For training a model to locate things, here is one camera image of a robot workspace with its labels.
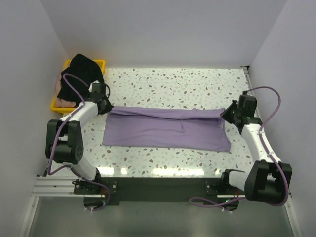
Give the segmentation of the purple t shirt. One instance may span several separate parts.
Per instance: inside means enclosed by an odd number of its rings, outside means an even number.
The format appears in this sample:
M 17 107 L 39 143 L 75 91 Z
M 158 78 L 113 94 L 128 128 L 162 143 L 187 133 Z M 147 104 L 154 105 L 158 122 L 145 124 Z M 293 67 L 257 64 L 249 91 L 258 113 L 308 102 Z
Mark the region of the purple t shirt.
M 114 107 L 107 114 L 103 145 L 229 152 L 222 112 Z

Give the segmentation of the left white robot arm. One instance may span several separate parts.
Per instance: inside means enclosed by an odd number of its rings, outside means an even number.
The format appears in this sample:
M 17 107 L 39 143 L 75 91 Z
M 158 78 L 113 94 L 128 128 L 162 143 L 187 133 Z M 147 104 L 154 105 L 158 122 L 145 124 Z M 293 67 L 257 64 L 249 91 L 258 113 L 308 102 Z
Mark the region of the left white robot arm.
M 111 111 L 110 88 L 106 84 L 93 83 L 88 96 L 79 106 L 61 119 L 52 119 L 47 124 L 45 155 L 49 160 L 47 175 L 68 168 L 79 179 L 79 188 L 90 193 L 109 194 L 102 184 L 99 170 L 84 157 L 81 129 L 95 116 Z

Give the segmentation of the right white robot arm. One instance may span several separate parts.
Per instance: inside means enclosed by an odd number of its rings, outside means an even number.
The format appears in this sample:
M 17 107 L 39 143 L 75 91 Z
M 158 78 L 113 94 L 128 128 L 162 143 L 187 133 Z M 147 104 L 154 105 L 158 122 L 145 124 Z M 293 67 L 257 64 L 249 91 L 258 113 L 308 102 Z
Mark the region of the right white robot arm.
M 231 194 L 238 188 L 244 191 L 248 201 L 281 206 L 289 197 L 292 167 L 274 153 L 264 132 L 264 124 L 255 116 L 256 108 L 256 98 L 243 92 L 221 113 L 222 119 L 236 126 L 254 162 L 249 171 L 225 170 L 220 189 Z

